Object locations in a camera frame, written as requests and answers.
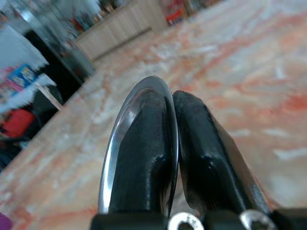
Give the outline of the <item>purple object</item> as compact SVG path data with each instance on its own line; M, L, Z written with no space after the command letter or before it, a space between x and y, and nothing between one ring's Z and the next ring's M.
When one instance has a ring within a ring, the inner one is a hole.
M6 215L0 212L0 230L11 230L12 226L12 221Z

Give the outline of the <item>white fringed cloth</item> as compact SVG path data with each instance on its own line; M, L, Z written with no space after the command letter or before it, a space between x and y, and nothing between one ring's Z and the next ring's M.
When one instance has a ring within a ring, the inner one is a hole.
M56 83L45 73L37 74L38 78L22 91L14 90L8 83L8 75L21 66L28 64L36 73L48 66L48 61L30 41L14 30L7 23L0 27L0 115L7 111L29 104L40 86Z

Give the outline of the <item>blue and pink package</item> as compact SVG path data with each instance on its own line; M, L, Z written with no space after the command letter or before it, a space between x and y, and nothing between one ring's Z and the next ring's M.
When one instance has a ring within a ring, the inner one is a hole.
M28 64L22 64L7 77L7 83L16 91L22 91L36 81L38 75Z

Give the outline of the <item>shiny metal spoon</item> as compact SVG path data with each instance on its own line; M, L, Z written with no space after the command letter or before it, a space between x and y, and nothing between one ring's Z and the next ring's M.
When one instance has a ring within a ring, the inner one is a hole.
M171 104L171 111L174 115L174 121L177 133L177 150L175 159L175 183L177 181L178 170L178 154L179 154L179 141L178 141L178 128L175 115L175 107L173 102L172 93L168 85L159 77L150 76L140 81L129 93L126 100L121 107L119 114L116 118L108 146L105 154L105 160L102 168L102 175L100 181L99 198L98 198L98 212L100 214L110 214L109 203L114 181L114 173L117 162L119 145L123 139L124 134L128 130L129 125L132 123L137 112L140 108L140 96L145 92L158 92L166 96Z

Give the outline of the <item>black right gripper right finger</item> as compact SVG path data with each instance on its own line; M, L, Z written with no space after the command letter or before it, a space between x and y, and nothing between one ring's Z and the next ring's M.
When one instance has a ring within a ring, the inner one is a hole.
M195 95L173 94L179 132L179 165L188 205L200 214L248 209L270 211L236 143Z

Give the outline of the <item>red bag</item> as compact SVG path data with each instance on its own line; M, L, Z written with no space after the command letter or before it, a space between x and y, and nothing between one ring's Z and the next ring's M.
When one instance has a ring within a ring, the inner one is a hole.
M27 110L11 110L0 119L0 136L21 137L34 120L35 116Z

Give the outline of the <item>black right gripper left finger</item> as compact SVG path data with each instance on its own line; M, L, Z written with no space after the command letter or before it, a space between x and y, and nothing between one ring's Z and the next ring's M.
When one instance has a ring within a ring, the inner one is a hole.
M145 92L119 145L109 212L170 214L175 191L177 133L171 104Z

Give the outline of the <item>light wooden cabinet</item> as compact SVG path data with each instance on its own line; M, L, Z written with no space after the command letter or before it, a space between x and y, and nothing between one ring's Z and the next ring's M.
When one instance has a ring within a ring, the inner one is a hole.
M147 33L168 27L159 0L130 0L97 22L76 40L76 46L92 62Z

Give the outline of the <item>red printed box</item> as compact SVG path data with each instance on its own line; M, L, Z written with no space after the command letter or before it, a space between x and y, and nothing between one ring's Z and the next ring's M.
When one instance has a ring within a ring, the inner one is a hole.
M184 0L167 0L165 10L165 19L169 26L173 26L188 17Z

